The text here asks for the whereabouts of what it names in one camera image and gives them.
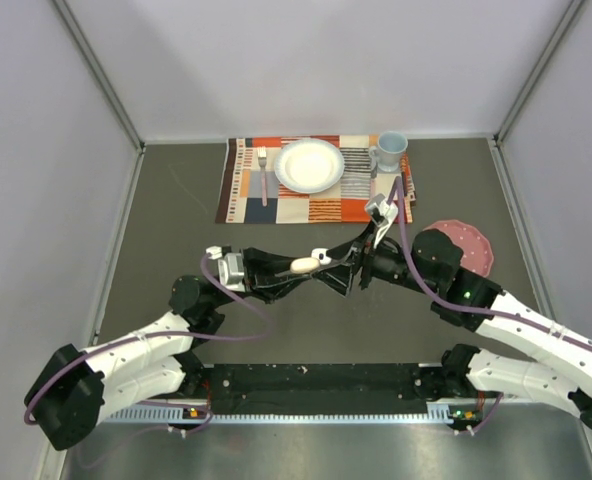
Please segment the beige case with black oval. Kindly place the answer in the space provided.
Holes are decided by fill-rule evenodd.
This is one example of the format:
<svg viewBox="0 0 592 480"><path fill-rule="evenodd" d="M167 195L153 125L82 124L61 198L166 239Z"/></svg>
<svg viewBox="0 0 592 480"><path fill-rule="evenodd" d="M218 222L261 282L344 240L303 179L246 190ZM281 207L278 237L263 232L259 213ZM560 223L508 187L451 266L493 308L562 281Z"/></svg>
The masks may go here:
<svg viewBox="0 0 592 480"><path fill-rule="evenodd" d="M301 257L290 264L290 272L293 274L308 274L321 266L320 260L315 257Z"/></svg>

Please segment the white glossy charging case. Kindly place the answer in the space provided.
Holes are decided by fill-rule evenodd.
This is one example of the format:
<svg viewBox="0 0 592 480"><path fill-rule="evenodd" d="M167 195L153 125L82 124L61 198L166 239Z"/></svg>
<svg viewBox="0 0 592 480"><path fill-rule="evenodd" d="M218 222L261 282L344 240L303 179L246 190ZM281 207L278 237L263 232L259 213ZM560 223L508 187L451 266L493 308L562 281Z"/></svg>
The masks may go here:
<svg viewBox="0 0 592 480"><path fill-rule="evenodd" d="M332 262L332 258L328 255L328 250L326 248L313 249L311 256L317 259L320 265L329 265Z"/></svg>

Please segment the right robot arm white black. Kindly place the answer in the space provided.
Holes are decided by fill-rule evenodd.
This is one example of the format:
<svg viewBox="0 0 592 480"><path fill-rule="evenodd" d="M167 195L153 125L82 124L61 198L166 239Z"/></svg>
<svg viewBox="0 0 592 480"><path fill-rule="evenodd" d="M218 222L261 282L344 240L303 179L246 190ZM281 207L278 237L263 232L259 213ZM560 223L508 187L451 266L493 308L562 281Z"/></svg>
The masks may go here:
<svg viewBox="0 0 592 480"><path fill-rule="evenodd" d="M342 267L414 289L431 298L444 321L496 340L528 356L518 361L463 347L464 360L443 370L445 388L463 396L472 389L547 404L592 430L592 339L566 328L519 301L506 289L462 267L463 251L436 229L413 243L394 242L369 226L362 236L334 249L311 253L319 272Z"/></svg>

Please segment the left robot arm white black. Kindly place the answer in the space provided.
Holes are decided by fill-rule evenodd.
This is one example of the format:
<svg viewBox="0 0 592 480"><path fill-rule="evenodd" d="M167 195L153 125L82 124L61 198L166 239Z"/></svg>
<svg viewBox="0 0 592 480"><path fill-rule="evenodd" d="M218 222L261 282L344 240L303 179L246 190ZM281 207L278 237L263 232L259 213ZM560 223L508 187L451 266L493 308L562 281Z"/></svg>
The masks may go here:
<svg viewBox="0 0 592 480"><path fill-rule="evenodd" d="M196 346L226 341L219 307L253 306L250 280L253 251L210 247L198 276L178 278L170 309L152 323L122 337L82 350L71 344L48 360L24 404L24 422L37 426L58 451L85 439L114 413L151 398L192 396L202 387L201 370L188 363Z"/></svg>

